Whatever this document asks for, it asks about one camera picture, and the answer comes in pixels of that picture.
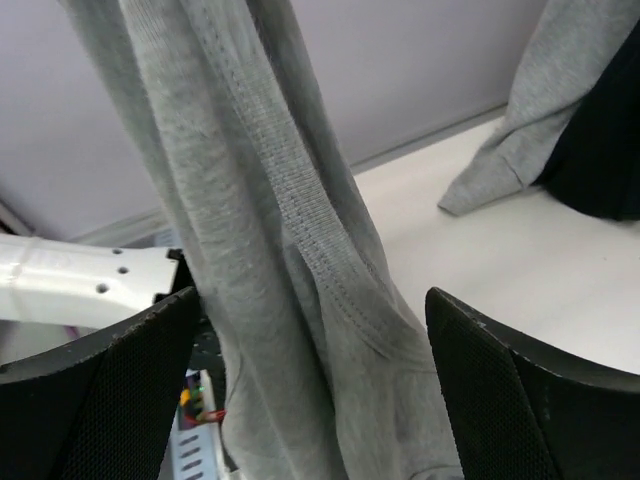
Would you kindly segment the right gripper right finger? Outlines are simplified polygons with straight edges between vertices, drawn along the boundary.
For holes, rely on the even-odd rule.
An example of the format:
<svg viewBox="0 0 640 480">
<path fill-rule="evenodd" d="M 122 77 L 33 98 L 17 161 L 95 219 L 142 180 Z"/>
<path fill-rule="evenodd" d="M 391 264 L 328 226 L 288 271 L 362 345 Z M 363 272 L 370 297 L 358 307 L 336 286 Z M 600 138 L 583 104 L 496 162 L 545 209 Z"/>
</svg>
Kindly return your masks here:
<svg viewBox="0 0 640 480">
<path fill-rule="evenodd" d="M 429 341 L 467 479 L 636 479 L 639 377 L 426 294 Z"/>
</svg>

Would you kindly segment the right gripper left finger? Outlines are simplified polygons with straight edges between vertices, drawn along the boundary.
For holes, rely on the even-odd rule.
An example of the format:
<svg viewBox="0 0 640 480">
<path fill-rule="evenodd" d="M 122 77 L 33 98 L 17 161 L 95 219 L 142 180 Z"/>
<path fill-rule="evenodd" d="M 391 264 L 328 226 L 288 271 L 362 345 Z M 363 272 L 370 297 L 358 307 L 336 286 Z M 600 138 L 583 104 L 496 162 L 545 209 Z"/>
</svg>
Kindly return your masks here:
<svg viewBox="0 0 640 480">
<path fill-rule="evenodd" d="M 199 320 L 187 287 L 2 366 L 2 479 L 157 478 Z"/>
</svg>

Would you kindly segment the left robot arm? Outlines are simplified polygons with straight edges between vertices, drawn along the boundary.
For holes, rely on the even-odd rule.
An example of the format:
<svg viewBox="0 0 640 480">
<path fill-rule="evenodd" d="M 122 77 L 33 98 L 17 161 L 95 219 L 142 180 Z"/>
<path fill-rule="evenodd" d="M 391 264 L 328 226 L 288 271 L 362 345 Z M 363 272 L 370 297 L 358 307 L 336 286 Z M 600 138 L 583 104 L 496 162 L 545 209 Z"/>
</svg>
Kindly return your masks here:
<svg viewBox="0 0 640 480">
<path fill-rule="evenodd" d="M 1 236 L 1 318 L 100 330 L 194 284 L 182 251 Z"/>
</svg>

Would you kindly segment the light grey tank top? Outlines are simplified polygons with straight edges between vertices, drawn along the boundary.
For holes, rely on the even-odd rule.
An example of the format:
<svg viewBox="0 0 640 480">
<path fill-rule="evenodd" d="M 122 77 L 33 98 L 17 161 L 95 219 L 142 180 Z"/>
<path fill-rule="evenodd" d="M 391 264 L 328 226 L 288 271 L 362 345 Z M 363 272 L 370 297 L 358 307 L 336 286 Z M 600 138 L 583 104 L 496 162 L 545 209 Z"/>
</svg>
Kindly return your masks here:
<svg viewBox="0 0 640 480">
<path fill-rule="evenodd" d="M 287 1 L 68 1 L 176 228 L 248 479 L 459 479 L 399 294 Z"/>
</svg>

